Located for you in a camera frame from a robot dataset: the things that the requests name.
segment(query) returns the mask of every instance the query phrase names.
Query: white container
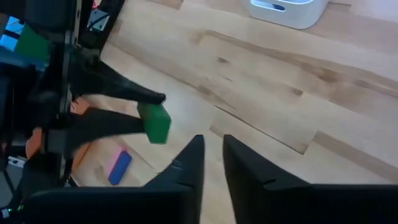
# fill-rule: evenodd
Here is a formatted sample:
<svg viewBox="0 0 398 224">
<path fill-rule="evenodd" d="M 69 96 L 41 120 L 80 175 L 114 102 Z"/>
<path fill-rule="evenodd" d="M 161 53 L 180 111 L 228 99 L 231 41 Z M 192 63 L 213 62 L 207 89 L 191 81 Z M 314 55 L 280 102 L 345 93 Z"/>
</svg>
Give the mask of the white container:
<svg viewBox="0 0 398 224">
<path fill-rule="evenodd" d="M 328 0 L 242 0 L 252 17 L 296 29 L 314 25 Z"/>
</svg>

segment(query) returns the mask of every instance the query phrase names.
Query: orange object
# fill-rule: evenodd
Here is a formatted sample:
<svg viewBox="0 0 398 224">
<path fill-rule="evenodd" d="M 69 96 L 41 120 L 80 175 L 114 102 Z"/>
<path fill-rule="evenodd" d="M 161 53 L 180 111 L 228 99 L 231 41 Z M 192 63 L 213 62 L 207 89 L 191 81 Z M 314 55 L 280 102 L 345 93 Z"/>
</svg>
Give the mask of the orange object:
<svg viewBox="0 0 398 224">
<path fill-rule="evenodd" d="M 86 100 L 83 98 L 78 98 L 72 102 L 70 111 L 75 114 L 83 114 L 89 107 L 90 104 Z M 33 130 L 32 137 L 30 137 L 30 139 L 26 142 L 26 157 L 30 159 L 40 149 L 41 145 L 42 129 L 35 128 Z M 79 166 L 89 145 L 90 143 L 86 143 L 82 145 L 79 150 L 77 150 L 75 158 L 73 159 L 72 171 L 76 170 L 76 168 Z"/>
</svg>

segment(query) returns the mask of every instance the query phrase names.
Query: blue block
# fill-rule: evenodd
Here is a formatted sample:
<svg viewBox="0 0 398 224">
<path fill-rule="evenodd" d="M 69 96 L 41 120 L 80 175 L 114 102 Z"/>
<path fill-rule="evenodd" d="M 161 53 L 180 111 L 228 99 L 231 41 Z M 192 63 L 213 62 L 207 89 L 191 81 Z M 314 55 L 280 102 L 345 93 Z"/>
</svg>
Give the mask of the blue block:
<svg viewBox="0 0 398 224">
<path fill-rule="evenodd" d="M 123 151 L 120 153 L 108 177 L 108 180 L 112 185 L 118 185 L 120 183 L 131 161 L 132 157 L 128 152 Z"/>
</svg>

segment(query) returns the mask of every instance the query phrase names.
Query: wooden floor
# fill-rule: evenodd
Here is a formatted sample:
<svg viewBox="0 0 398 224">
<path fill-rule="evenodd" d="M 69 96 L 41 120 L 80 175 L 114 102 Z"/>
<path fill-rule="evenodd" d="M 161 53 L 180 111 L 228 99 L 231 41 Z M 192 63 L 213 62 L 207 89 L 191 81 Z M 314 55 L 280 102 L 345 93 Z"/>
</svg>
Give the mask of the wooden floor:
<svg viewBox="0 0 398 224">
<path fill-rule="evenodd" d="M 206 139 L 202 223 L 234 223 L 221 155 L 232 134 L 312 183 L 398 183 L 396 0 L 332 0 L 294 30 L 249 17 L 239 0 L 126 0 L 102 60 L 167 94 L 169 142 L 94 142 L 74 173 L 109 186 L 121 144 L 134 162 L 121 185 L 144 185 L 196 134 Z M 134 103 L 90 100 L 137 115 Z"/>
</svg>

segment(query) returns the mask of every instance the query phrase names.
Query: green cube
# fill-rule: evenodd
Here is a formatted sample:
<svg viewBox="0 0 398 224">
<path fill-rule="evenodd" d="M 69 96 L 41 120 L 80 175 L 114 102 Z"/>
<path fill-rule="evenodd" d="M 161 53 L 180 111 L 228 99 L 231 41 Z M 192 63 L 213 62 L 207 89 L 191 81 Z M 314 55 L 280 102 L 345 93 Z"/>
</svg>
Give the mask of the green cube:
<svg viewBox="0 0 398 224">
<path fill-rule="evenodd" d="M 43 60 L 44 62 L 50 59 L 49 42 L 37 35 L 27 24 L 22 30 L 14 51 L 23 56 Z"/>
<path fill-rule="evenodd" d="M 162 105 L 138 103 L 138 113 L 152 144 L 165 144 L 169 135 L 171 117 Z"/>
</svg>

